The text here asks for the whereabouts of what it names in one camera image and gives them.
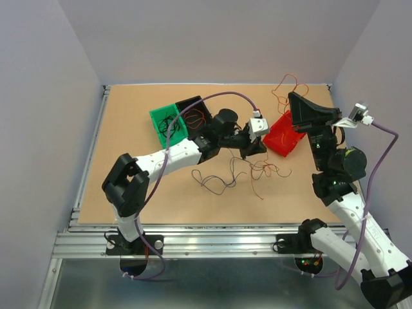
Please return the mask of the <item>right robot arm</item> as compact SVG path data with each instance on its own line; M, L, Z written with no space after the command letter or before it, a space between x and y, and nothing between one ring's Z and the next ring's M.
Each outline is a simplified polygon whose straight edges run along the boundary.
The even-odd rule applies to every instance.
M307 98L288 94L292 127L306 133L317 173L312 175L315 195L346 227L355 244L337 236L319 219L306 220L297 234L286 238L293 253L319 251L334 260L347 275L336 281L342 289L354 278L374 308L389 308L411 297L411 259L390 240L369 211L370 199L362 198L355 182L366 176L366 155L356 147L340 148L336 131L358 124L376 127L398 139L398 133L378 124L362 102L348 117L338 108L325 108Z

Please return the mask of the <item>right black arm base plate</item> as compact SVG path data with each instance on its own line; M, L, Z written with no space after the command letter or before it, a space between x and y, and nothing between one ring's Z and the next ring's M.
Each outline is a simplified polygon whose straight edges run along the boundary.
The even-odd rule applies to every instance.
M303 234L278 234L272 245L278 254L315 254L317 250L312 246L310 236Z

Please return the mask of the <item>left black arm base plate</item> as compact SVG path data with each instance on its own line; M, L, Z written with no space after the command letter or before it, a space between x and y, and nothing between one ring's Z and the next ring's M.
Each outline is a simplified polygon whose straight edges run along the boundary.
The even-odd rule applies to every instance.
M128 242L121 234L112 234L104 237L107 241L106 255L108 256L143 256L147 252L147 245L141 238ZM152 247L155 247L157 243L161 243L158 251L161 254L163 253L164 237L162 235L144 235L144 238Z

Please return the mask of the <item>red plastic bin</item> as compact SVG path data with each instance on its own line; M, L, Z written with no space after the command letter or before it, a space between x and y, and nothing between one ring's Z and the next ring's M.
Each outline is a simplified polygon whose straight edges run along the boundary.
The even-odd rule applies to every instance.
M305 135L293 129L291 112L287 111L270 127L270 132L263 138L263 143L276 154L287 157Z

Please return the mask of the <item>green plastic bin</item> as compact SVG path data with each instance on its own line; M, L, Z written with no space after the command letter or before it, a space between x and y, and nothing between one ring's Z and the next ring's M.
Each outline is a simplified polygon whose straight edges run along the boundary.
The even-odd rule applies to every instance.
M158 109L153 109L149 112L154 130L158 135L160 145L163 149L166 148L167 132L172 121L177 117L180 112L175 104L170 104ZM183 122L183 119L179 117L176 122L171 126L169 145L173 146L187 138L187 128Z

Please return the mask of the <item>aluminium rail frame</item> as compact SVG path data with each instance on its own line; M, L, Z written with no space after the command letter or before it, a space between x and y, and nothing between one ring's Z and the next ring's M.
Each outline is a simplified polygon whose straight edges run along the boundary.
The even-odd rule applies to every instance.
M272 245L278 234L296 234L306 220L319 219L345 242L355 244L342 221L315 195L312 175L317 173L307 134L287 156L267 148L263 154L242 159L237 149L220 149L202 164L184 167L163 176L147 189L146 204L139 214L147 245L143 256L108 256L104 236L120 234L116 214L102 184L120 155L145 156L163 150L149 112L179 101L201 99L180 112L171 126L188 109L201 101L216 115L221 109L238 114L243 127L260 111L269 128L290 111L288 94L296 92L313 103L334 108L324 85L270 84L145 84L112 85L104 95L97 135L91 146L86 174L67 230L57 235L52 267L60 270L65 259L111 261L115 273L105 268L86 268L75 276L70 294L78 287L106 285L116 292L121 305L131 303L131 289L138 283L154 288L171 273L166 261L195 259L206 262L221 258L303 256L315 263L329 258L325 253L278 254ZM152 247L144 235L159 234L161 243Z

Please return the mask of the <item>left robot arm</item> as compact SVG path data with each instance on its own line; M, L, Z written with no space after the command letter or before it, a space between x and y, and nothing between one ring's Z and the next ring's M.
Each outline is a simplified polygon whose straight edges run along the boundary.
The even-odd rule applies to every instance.
M150 185L157 186L163 176L214 158L222 148L237 149L242 158L266 152L261 137L269 132L269 126L260 111L253 112L243 129L237 128L237 121L233 110L222 109L211 123L175 145L145 156L125 153L118 157L102 190L113 206L120 244L128 253L135 254L143 247L139 214Z

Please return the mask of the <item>black plastic bin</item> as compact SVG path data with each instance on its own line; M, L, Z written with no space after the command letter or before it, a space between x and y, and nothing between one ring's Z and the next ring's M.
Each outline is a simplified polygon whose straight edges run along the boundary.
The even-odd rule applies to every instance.
M200 99L200 96L195 96L179 101L175 105L178 111L182 112L185 108ZM201 101L191 109L188 109L185 113L182 114L181 118L183 119L189 136L195 134L195 132L199 131L201 128L212 122L212 115L203 101Z

